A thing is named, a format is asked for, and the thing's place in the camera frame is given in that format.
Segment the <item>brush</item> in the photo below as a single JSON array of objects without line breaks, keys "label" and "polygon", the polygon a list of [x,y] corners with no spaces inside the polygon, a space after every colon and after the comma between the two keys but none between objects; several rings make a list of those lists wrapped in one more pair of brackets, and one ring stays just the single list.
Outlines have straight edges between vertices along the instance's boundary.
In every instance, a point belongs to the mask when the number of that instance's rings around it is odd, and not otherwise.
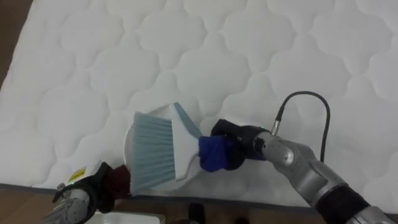
[{"label": "brush", "polygon": [[198,155],[200,136],[179,103],[151,114],[135,113],[125,148],[131,173],[130,193],[185,180]]}]

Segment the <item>quilted pattern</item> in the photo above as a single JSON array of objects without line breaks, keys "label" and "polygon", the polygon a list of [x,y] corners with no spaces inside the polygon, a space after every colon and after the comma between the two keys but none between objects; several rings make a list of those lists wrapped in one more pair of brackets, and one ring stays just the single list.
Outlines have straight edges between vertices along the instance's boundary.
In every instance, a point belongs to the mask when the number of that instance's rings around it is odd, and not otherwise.
[{"label": "quilted pattern", "polygon": [[[225,116],[270,127],[312,90],[331,106],[326,163],[395,213],[397,34],[396,0],[35,0],[0,94],[0,182],[54,188],[122,163],[135,111],[179,101],[207,134]],[[324,119],[298,97],[280,135],[319,154]],[[258,161],[148,194],[306,206]]]}]

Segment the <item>metal connector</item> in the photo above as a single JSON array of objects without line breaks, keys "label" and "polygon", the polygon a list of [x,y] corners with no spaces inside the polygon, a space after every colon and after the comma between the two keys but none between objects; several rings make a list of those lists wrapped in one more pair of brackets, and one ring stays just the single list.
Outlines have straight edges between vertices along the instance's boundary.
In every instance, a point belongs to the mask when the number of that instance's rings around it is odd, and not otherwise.
[{"label": "metal connector", "polygon": [[275,121],[274,121],[274,125],[272,126],[272,129],[271,129],[271,134],[272,134],[272,135],[275,136],[275,135],[278,133],[279,124],[280,124],[280,121],[278,121],[278,120],[275,120]]}]

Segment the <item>blue brush bristles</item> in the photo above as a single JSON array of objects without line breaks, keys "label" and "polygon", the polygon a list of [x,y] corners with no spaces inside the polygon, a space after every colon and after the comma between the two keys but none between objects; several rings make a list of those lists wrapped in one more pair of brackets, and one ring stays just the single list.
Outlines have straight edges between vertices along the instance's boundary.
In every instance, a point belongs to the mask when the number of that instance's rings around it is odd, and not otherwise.
[{"label": "blue brush bristles", "polygon": [[174,180],[172,121],[136,113],[132,129],[130,193]]}]

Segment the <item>yellow label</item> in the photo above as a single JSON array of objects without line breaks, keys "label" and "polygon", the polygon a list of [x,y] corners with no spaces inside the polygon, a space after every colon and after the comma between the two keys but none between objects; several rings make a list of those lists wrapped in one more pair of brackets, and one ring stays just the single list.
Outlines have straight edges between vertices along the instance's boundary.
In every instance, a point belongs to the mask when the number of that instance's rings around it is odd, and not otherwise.
[{"label": "yellow label", "polygon": [[77,170],[76,172],[74,172],[74,173],[70,176],[70,178],[69,178],[69,180],[68,180],[68,183],[70,183],[70,182],[76,180],[77,178],[83,176],[83,175],[85,174],[85,172],[86,172],[86,167],[81,168],[80,170]]}]

